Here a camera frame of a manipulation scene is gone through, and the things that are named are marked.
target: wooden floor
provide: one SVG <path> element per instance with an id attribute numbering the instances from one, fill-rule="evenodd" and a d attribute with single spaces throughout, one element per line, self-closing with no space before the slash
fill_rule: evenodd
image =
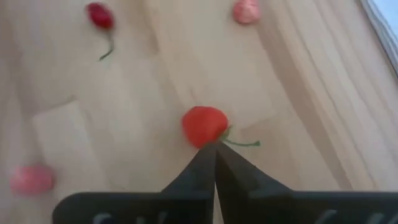
<path id="1" fill-rule="evenodd" d="M 0 1 L 0 222 L 50 223 L 79 191 L 158 191 L 195 155 L 180 117 L 222 109 L 233 147 L 298 190 L 398 190 L 398 86 L 355 0 L 109 0 L 116 51 L 89 0 Z M 48 195 L 11 196 L 23 164 L 57 171 Z M 220 214 L 216 212 L 216 223 Z"/>

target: strawberry stem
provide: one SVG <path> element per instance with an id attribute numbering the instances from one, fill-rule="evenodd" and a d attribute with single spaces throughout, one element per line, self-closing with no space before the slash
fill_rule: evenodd
<path id="1" fill-rule="evenodd" d="M 235 145 L 235 146 L 243 146 L 243 147 L 260 146 L 260 145 L 261 145 L 260 141 L 256 141 L 256 142 L 254 142 L 254 143 L 249 143 L 249 144 L 243 144 L 243 143 L 232 142 L 232 141 L 229 140 L 229 139 L 223 139 L 223 141 L 228 142 L 228 143 L 230 143 L 230 144 L 232 144 L 232 145 Z"/>
<path id="2" fill-rule="evenodd" d="M 106 37 L 107 37 L 107 39 L 109 41 L 109 50 L 108 50 L 108 52 L 106 54 L 102 55 L 99 58 L 99 61 L 102 61 L 104 58 L 106 58 L 108 55 L 110 55 L 113 52 L 113 49 L 114 49 L 114 41 L 113 41 L 111 33 L 107 32 L 106 33 Z"/>

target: light wood surface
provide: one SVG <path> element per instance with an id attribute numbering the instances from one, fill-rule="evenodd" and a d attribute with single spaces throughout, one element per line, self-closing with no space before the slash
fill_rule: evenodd
<path id="1" fill-rule="evenodd" d="M 232 147 L 297 190 L 398 190 L 398 86 L 355 0 L 109 0 L 115 52 L 89 0 L 0 1 L 0 223 L 50 223 L 86 190 L 150 192 L 195 155 L 180 117 L 223 110 Z M 57 172 L 51 194 L 12 195 L 17 166 Z M 221 222 L 219 208 L 216 223 Z"/>

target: green stem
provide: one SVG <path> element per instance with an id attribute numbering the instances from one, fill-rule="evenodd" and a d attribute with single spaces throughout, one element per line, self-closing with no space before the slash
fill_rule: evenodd
<path id="1" fill-rule="evenodd" d="M 243 143 L 232 142 L 232 141 L 229 140 L 229 139 L 223 139 L 223 141 L 226 141 L 226 142 L 228 142 L 228 143 L 230 143 L 230 144 L 232 144 L 232 145 L 235 145 L 235 146 L 243 146 L 243 147 L 260 146 L 260 145 L 261 145 L 260 141 L 256 141 L 256 142 L 254 142 L 254 143 L 249 143 L 249 144 L 243 144 Z"/>
<path id="2" fill-rule="evenodd" d="M 99 61 L 102 61 L 104 58 L 106 58 L 108 55 L 110 55 L 114 49 L 114 42 L 113 42 L 112 34 L 110 32 L 107 32 L 106 37 L 108 38 L 108 41 L 109 41 L 109 50 L 106 54 L 102 55 L 99 58 Z"/>

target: black object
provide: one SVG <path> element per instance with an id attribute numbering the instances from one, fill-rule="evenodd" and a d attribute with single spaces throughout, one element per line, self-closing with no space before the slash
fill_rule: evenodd
<path id="1" fill-rule="evenodd" d="M 215 183 L 226 224 L 398 224 L 397 193 L 297 192 L 222 142 L 160 193 L 78 193 L 57 205 L 53 224 L 210 224 Z"/>

